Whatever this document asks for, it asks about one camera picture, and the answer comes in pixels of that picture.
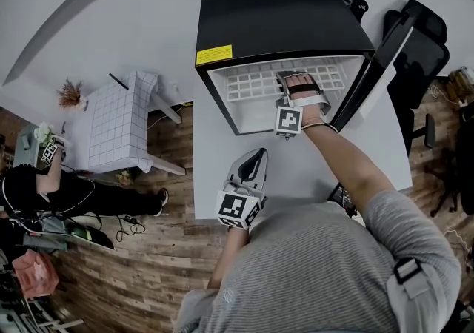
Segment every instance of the striped shirt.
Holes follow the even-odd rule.
[[[183,300],[176,332],[397,332],[387,297],[395,262],[438,273],[450,316],[461,267],[434,223],[396,191],[375,196],[367,228],[334,203],[288,208],[251,232],[219,290]]]

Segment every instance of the yellow label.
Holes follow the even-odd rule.
[[[198,51],[196,64],[206,64],[229,58],[232,58],[232,45],[213,47],[212,49]]]

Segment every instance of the hand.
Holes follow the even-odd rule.
[[[312,81],[308,75],[294,75],[287,79],[287,86],[297,86],[299,84],[311,84]],[[310,96],[318,95],[316,91],[303,91],[291,95],[291,100],[301,98],[309,98]],[[302,125],[309,125],[314,123],[322,123],[321,110],[318,104],[310,104],[303,107],[303,123]]]

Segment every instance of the sneaker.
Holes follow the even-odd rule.
[[[158,191],[157,198],[160,200],[161,208],[160,208],[160,212],[153,215],[155,217],[158,217],[163,212],[163,207],[167,204],[168,198],[169,198],[168,191],[165,188],[160,189]]]

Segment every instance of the refrigerator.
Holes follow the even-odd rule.
[[[375,48],[342,0],[201,0],[196,70],[236,135],[273,131],[276,73],[313,76],[342,130],[364,119],[396,71],[417,16],[408,10]]]

